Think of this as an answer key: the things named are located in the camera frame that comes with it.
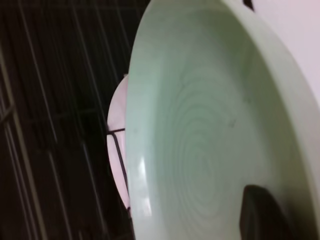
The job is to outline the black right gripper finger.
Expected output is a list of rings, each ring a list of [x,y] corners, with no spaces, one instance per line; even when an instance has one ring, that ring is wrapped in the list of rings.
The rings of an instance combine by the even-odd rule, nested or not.
[[[258,185],[244,187],[239,230],[242,240],[295,239],[275,198],[266,188]]]

